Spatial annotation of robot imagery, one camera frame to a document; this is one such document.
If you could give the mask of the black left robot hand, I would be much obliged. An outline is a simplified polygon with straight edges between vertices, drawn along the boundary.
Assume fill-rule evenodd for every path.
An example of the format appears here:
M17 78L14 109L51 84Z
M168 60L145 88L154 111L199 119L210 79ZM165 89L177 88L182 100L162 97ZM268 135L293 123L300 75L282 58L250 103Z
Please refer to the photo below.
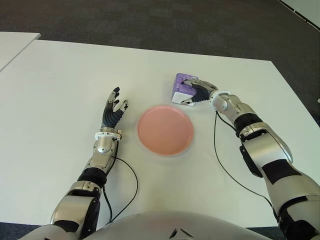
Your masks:
M113 91L110 93L102 114L102 127L114 129L123 117L124 112L127 110L129 106L128 100L124 100L121 106L118 109L115 109L115 106L120 102L117 99L119 95L119 87L114 88Z

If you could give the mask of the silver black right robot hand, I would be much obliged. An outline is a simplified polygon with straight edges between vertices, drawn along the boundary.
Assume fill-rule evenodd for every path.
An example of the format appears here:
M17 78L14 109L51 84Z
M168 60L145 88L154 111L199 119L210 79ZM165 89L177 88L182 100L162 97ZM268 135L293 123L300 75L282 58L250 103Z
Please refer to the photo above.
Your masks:
M180 104L181 105L189 105L191 103L198 103L202 101L208 101L210 99L210 95L217 91L218 88L207 82L200 79L195 78L189 78L185 79L182 83L182 85L189 85L195 90L195 95L191 98L188 98L186 100L183 100Z

